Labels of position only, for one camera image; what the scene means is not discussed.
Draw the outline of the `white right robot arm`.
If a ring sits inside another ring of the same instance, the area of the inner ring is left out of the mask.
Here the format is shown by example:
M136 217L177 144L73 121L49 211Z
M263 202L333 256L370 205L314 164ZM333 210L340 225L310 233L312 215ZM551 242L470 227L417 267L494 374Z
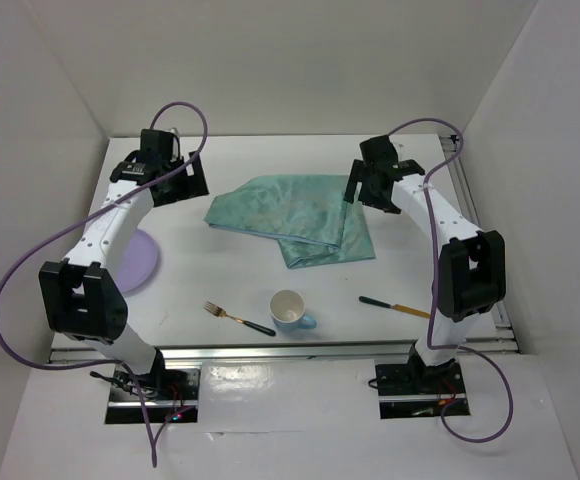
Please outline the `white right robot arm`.
M369 165L355 160L344 200L386 213L404 213L432 242L432 304L426 334L414 345L417 361L406 379L418 392L441 379L470 328L506 294L505 242L495 230L467 220L423 175L413 160Z

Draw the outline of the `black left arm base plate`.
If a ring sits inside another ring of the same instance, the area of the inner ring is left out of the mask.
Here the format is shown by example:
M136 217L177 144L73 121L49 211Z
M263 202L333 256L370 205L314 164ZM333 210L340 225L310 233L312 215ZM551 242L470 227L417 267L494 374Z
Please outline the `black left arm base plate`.
M199 368L174 371L174 378L159 389L142 388L151 424L160 424L167 418L173 424L198 421L198 398L200 386ZM143 415L137 388L128 373L120 367L110 376L100 376L110 385L106 407L107 425L141 424Z

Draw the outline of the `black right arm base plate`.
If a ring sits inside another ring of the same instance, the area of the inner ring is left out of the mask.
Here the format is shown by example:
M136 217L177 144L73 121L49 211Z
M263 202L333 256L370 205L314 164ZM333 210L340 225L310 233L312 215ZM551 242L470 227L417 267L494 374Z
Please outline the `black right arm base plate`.
M416 379L405 364L377 364L367 385L377 391L380 417L415 419L469 416L470 407L462 370L457 362L440 375Z

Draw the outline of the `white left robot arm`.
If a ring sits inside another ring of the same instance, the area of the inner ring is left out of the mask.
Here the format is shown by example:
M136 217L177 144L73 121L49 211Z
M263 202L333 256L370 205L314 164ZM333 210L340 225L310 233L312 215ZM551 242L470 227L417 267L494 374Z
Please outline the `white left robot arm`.
M146 399L163 394L168 376L158 349L130 326L115 277L132 236L153 208L208 193L197 152L186 162L156 156L148 164L121 162L111 174L103 214L88 222L61 261L47 261L39 271L51 330L128 365L133 389Z

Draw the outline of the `teal green cloth napkin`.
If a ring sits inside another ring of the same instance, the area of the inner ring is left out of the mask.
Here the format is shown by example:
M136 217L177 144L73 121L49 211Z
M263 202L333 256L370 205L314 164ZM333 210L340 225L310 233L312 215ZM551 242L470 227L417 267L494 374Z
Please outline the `teal green cloth napkin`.
M371 260L360 203L348 203L343 175L265 175L214 198L208 226L278 242L286 267Z

